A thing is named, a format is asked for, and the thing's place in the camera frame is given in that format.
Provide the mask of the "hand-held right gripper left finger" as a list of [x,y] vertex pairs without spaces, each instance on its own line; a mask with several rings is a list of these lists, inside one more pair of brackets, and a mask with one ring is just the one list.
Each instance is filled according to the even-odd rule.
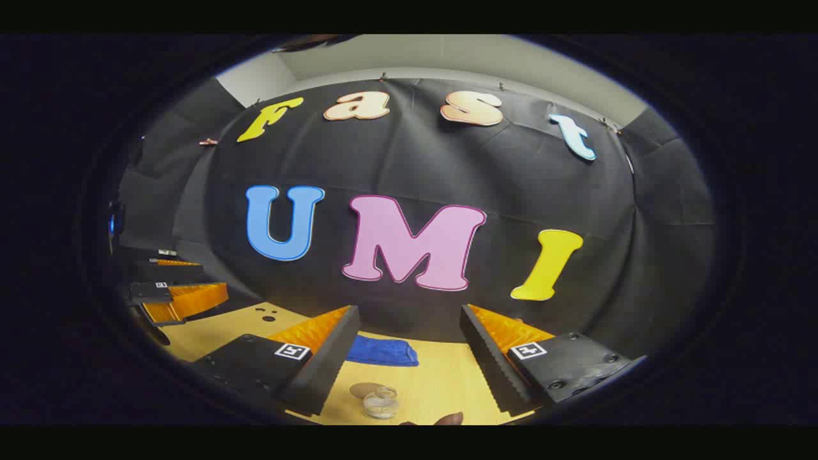
[[271,337],[241,335],[192,369],[255,410],[320,415],[359,327],[359,308],[347,305]]

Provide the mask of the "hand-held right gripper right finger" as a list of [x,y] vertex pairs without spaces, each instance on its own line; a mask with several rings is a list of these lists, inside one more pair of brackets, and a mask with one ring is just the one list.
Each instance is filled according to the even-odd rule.
[[476,305],[463,305],[459,322],[497,407],[511,416],[584,398],[646,359],[630,359],[582,333],[553,335]]

